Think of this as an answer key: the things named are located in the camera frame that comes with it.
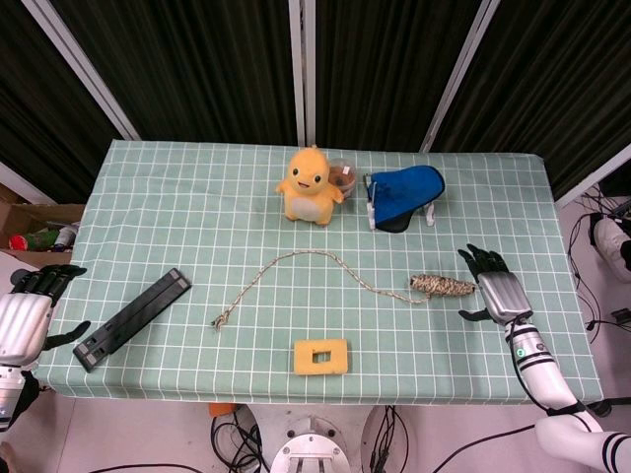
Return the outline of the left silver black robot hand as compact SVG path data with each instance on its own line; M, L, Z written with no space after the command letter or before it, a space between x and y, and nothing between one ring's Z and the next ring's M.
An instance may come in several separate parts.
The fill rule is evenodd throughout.
M39 354L80 338L90 327L50 335L53 312L69 283L87 270L80 266L47 265L35 271L19 269L10 278L13 288L1 297L1 364L25 367Z

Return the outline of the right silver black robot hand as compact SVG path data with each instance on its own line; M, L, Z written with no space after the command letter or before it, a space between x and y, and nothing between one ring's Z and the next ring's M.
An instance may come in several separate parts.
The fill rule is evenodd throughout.
M532 316L521 282L499 253L471 243L457 253L465 261L485 302L485 308L475 312L461 309L458 314L462 318L471 322L493 320L505 326L515 319Z

